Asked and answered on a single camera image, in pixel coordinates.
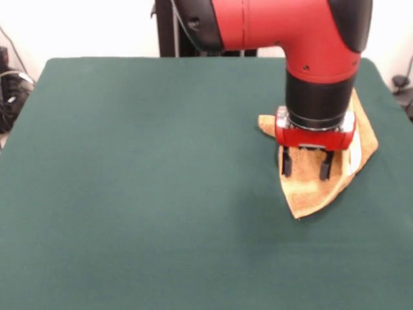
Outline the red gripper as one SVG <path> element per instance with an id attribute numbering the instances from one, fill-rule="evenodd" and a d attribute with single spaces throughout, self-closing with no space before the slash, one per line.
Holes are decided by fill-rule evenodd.
<path id="1" fill-rule="evenodd" d="M 292 174 L 292 158 L 289 154 L 289 147 L 310 147 L 324 149 L 325 159 L 321 163 L 319 179 L 329 180 L 334 151 L 348 149 L 355 131 L 356 126 L 353 126 L 348 131 L 309 131 L 298 127 L 285 128 L 276 125 L 276 139 L 280 145 L 284 146 L 282 153 L 282 175 L 290 177 Z"/>

